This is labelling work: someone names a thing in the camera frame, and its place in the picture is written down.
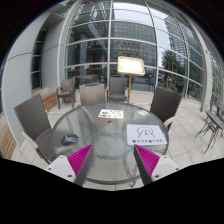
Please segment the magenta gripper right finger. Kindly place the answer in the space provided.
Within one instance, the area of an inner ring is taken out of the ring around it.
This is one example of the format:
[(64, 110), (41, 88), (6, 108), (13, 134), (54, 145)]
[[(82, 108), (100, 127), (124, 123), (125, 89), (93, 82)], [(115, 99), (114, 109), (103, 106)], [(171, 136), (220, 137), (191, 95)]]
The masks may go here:
[(167, 155), (158, 156), (139, 145), (134, 146), (134, 157), (144, 185), (179, 170), (178, 165)]

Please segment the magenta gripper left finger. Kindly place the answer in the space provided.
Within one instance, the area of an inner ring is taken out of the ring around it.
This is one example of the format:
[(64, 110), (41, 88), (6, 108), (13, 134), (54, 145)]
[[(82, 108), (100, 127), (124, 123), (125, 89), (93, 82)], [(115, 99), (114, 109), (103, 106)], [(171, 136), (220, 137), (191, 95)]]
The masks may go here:
[(57, 157), (46, 170), (78, 186), (82, 186), (93, 158), (93, 148), (88, 145), (73, 154)]

